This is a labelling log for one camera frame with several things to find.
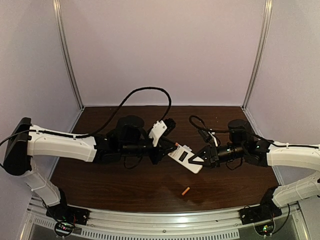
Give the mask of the white remote control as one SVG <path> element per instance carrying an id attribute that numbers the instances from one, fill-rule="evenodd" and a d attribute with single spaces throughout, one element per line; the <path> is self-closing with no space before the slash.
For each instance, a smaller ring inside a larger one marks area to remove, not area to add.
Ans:
<path id="1" fill-rule="evenodd" d="M 192 157 L 194 153 L 192 150 L 186 146 L 186 145 L 180 145 L 177 147 L 177 149 L 171 153 L 168 154 L 168 156 L 182 165 L 184 168 L 188 169 L 194 174 L 197 174 L 201 169 L 202 165 L 196 165 L 196 164 L 190 164 L 188 162 L 188 159 Z"/>

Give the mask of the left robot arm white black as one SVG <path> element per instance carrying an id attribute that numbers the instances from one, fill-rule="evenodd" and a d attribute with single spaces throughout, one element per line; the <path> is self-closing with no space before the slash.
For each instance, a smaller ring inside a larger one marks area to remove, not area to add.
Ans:
<path id="1" fill-rule="evenodd" d="M 120 118 L 107 134 L 71 134 L 33 125 L 30 118 L 24 117 L 6 139 L 2 166 L 8 174 L 23 177 L 48 207 L 64 208 L 67 203 L 63 191 L 40 174 L 32 158 L 54 156 L 109 164 L 127 157 L 149 157 L 156 165 L 178 148 L 166 138 L 175 128 L 175 122 L 171 118 L 157 121 L 150 131 L 144 126 L 142 118 L 128 115 Z"/>

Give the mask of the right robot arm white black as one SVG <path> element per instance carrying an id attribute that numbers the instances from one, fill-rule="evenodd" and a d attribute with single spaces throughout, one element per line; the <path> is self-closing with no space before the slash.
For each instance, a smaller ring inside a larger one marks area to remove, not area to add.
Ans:
<path id="1" fill-rule="evenodd" d="M 215 146 L 208 138 L 213 130 L 206 126 L 193 125 L 204 134 L 207 145 L 188 159 L 190 164 L 207 168 L 217 168 L 222 163 L 242 159 L 258 167 L 296 167 L 314 170 L 305 178 L 286 185 L 269 189 L 261 200 L 261 205 L 281 208 L 287 204 L 318 196 L 320 194 L 320 146 L 281 143 L 265 139 L 253 132 L 251 124 L 243 119 L 231 120 L 226 130 L 230 142 Z"/>

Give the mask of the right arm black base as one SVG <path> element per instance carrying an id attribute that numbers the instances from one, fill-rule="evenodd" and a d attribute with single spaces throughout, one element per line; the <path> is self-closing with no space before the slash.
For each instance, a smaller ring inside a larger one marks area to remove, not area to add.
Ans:
<path id="1" fill-rule="evenodd" d="M 238 211 L 242 225 L 258 224 L 254 226 L 254 230 L 262 237 L 271 237 L 277 232 L 275 217 L 282 215 L 281 208 L 273 202 L 275 190 L 276 187 L 269 188 L 259 205 L 245 206 Z"/>

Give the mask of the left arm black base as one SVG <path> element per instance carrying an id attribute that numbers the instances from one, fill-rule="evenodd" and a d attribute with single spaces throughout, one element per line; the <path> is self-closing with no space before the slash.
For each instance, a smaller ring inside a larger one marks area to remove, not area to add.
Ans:
<path id="1" fill-rule="evenodd" d="M 90 210 L 68 205 L 64 191 L 60 188 L 58 190 L 60 201 L 57 205 L 48 206 L 44 200 L 42 200 L 42 205 L 46 209 L 46 216 L 55 220 L 54 233 L 59 238 L 65 239 L 73 233 L 76 225 L 85 226 L 87 224 Z"/>

